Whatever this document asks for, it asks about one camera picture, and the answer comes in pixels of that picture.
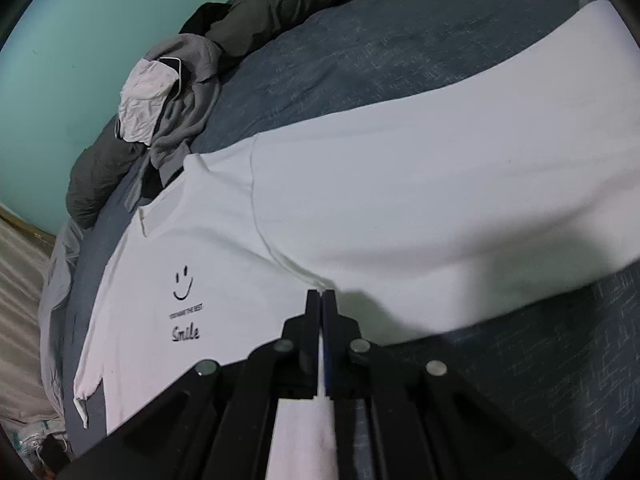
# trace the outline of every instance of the wall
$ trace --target wall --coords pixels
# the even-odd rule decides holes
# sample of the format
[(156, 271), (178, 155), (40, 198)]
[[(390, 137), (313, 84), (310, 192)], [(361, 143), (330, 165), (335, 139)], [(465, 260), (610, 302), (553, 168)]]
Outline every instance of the wall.
[(0, 201), (57, 232), (129, 70), (207, 1), (226, 0), (34, 0), (0, 51)]

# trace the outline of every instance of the smiley face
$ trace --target smiley face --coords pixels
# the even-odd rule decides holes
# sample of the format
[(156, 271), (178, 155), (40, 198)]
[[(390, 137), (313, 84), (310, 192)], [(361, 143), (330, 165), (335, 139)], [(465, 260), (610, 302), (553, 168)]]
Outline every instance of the smiley face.
[[(182, 270), (182, 274), (183, 274), (182, 286), (180, 286), (180, 272), (175, 273), (175, 283), (178, 291), (174, 290), (174, 298), (178, 301), (186, 300), (187, 296), (191, 292), (191, 285), (193, 285), (193, 278), (190, 279), (190, 277), (188, 276), (188, 273), (189, 273), (189, 267), (184, 266), (184, 269)], [(187, 282), (187, 280), (189, 280), (189, 286), (186, 289), (187, 291), (183, 294), (179, 294), (181, 290), (184, 290), (184, 284)]]

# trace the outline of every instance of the gray bedding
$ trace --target gray bedding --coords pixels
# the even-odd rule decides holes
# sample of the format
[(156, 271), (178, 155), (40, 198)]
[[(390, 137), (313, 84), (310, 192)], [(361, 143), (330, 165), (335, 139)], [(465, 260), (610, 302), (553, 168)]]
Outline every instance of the gray bedding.
[[(322, 10), (223, 82), (192, 150), (213, 152), (284, 124), (452, 84), (519, 53), (577, 8), (577, 0), (353, 0)], [(124, 198), (137, 170), (86, 234), (68, 302), (64, 405), (79, 454), (105, 433), (101, 389), (88, 401), (83, 430), (72, 384), (102, 271), (130, 220)], [(450, 363), (580, 480), (602, 479), (638, 427), (639, 269), (398, 352)], [(545, 362), (558, 366), (545, 370)]]

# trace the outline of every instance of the dark gray blanket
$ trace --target dark gray blanket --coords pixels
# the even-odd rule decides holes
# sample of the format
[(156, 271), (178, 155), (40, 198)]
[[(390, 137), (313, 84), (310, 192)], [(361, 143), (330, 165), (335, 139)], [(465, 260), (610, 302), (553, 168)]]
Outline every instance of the dark gray blanket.
[[(576, 10), (576, 0), (353, 0), (323, 10), (242, 62), (193, 151), (460, 81), (517, 54)], [(83, 430), (72, 384), (102, 271), (130, 220), (123, 200), (136, 170), (86, 236), (68, 304), (64, 402), (78, 453), (105, 432), (101, 390), (88, 402)], [(640, 420), (637, 272), (399, 351), (449, 362), (581, 480), (599, 480)], [(548, 362), (557, 370), (542, 369)]]

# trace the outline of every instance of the smiley face print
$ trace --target smiley face print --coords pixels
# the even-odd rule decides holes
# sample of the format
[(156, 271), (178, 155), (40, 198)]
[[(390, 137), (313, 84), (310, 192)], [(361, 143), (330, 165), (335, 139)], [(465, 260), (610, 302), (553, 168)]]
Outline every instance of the smiley face print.
[(191, 292), (193, 278), (189, 276), (189, 267), (184, 266), (182, 272), (175, 273), (175, 290), (174, 298), (178, 301), (184, 301)]

